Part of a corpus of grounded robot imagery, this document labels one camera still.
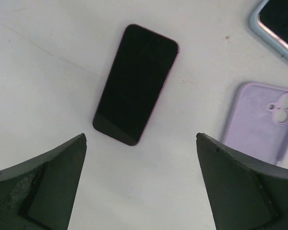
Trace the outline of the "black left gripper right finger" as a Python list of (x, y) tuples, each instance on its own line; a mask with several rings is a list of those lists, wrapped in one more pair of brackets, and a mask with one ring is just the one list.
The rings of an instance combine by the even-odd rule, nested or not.
[(288, 230), (288, 169), (196, 135), (199, 164), (218, 230)]

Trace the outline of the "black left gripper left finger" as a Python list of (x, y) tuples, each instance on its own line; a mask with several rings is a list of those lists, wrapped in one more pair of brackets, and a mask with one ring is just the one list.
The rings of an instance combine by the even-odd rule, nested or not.
[(66, 230), (86, 155), (85, 134), (0, 171), (0, 230)]

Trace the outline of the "purple-edged black phone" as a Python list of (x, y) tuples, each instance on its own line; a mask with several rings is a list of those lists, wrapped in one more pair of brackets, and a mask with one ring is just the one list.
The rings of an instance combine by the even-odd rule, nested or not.
[(137, 24), (128, 25), (93, 119), (94, 129), (135, 146), (178, 53), (176, 41)]

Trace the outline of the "light blue phone case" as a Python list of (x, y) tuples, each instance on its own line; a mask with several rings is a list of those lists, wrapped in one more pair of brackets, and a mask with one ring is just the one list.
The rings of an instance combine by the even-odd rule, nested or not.
[(272, 36), (265, 32), (258, 23), (258, 16), (260, 10), (268, 2), (268, 0), (261, 1), (258, 6), (255, 7), (253, 12), (249, 17), (249, 25), (251, 30), (259, 36), (263, 41), (265, 41), (269, 46), (271, 46), (276, 52), (278, 52), (281, 57), (288, 61), (288, 50), (286, 50), (279, 42), (277, 42)]

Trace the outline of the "blue-edged black phone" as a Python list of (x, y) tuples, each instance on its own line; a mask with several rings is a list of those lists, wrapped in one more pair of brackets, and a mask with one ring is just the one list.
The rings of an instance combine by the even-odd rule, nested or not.
[(288, 0), (269, 0), (259, 12), (258, 23), (288, 50)]

